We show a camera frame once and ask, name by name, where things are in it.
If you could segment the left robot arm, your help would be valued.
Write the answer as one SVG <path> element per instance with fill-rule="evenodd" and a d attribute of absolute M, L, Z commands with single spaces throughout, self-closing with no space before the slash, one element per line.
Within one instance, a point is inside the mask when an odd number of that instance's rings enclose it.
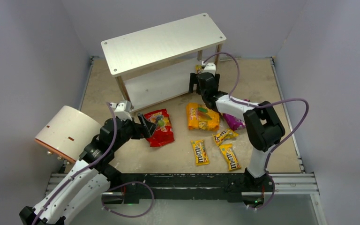
<path fill-rule="evenodd" d="M 99 194 L 108 190 L 121 173 L 109 165 L 114 153 L 130 139 L 152 137 L 157 125 L 138 115 L 108 119 L 99 131 L 92 132 L 90 143 L 80 154 L 67 176 L 34 207 L 24 207 L 20 219 L 25 225 L 68 225 Z"/>

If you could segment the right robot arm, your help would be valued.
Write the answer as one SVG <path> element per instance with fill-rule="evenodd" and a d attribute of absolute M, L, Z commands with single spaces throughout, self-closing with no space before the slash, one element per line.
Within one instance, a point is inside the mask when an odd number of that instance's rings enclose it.
<path fill-rule="evenodd" d="M 270 102 L 257 104 L 231 98 L 228 93 L 219 91 L 219 78 L 219 74 L 191 73 L 189 92 L 195 91 L 201 95 L 208 109 L 219 114 L 229 114 L 246 124 L 253 151 L 245 169 L 245 178 L 249 182 L 261 183 L 268 178 L 269 156 L 285 135 L 285 128 Z"/>

